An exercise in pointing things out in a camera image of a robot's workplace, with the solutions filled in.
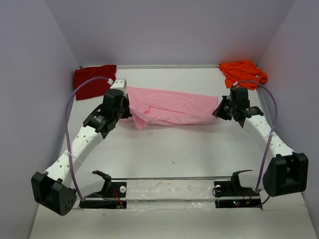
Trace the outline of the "pink t shirt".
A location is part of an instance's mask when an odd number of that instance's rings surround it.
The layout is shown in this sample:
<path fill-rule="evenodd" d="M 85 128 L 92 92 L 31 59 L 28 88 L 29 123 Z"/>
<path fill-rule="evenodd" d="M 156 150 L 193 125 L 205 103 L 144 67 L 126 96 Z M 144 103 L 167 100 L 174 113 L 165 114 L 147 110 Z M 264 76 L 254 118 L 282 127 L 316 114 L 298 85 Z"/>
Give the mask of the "pink t shirt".
<path fill-rule="evenodd" d="M 131 120 L 138 129 L 147 125 L 178 126 L 214 123 L 218 98 L 199 94 L 127 87 Z"/>

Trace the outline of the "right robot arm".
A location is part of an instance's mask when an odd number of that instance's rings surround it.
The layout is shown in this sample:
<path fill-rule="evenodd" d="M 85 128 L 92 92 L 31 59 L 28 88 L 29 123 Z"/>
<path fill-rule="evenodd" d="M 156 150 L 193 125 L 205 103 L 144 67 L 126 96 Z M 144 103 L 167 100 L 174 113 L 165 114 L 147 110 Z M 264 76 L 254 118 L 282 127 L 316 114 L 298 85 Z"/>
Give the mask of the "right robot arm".
<path fill-rule="evenodd" d="M 233 87 L 213 115 L 223 120 L 235 120 L 249 133 L 263 151 L 258 170 L 233 173 L 229 189 L 234 195 L 243 194 L 247 188 L 266 191 L 270 197 L 305 191 L 309 160 L 304 153 L 296 153 L 287 146 L 267 123 L 263 112 L 250 105 L 248 90 Z"/>

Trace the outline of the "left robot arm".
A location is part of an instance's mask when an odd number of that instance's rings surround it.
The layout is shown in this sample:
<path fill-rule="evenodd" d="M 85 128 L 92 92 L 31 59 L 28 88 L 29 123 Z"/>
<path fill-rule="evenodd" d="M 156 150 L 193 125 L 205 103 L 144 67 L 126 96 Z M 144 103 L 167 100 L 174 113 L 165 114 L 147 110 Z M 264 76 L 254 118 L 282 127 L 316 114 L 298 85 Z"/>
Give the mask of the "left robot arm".
<path fill-rule="evenodd" d="M 35 201 L 64 216 L 79 200 L 97 194 L 104 197 L 113 189 L 110 175 L 94 170 L 85 180 L 76 180 L 75 174 L 91 151 L 115 128 L 120 119 L 131 116 L 126 89 L 109 89 L 98 105 L 84 120 L 67 149 L 43 173 L 31 178 Z"/>

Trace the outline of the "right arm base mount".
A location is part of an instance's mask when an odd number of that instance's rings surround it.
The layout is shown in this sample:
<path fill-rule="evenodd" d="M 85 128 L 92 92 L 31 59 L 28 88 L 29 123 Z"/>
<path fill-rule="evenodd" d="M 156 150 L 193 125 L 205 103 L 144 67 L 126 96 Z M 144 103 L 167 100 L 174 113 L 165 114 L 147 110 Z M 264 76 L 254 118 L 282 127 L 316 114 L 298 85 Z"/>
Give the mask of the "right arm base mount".
<path fill-rule="evenodd" d="M 236 171 L 229 180 L 215 181 L 212 195 L 215 197 L 215 207 L 223 208 L 261 208 L 260 195 L 252 188 L 242 187 L 239 174 L 248 170 Z"/>

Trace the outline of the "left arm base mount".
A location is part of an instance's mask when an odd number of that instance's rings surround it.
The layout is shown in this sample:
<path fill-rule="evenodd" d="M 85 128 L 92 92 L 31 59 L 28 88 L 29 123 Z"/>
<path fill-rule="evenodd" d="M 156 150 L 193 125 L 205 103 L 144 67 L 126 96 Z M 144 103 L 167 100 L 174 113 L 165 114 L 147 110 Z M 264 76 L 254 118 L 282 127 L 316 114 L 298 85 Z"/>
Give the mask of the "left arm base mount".
<path fill-rule="evenodd" d="M 127 182 L 113 180 L 110 175 L 95 170 L 80 180 L 84 198 L 79 201 L 81 209 L 125 209 L 127 207 Z"/>

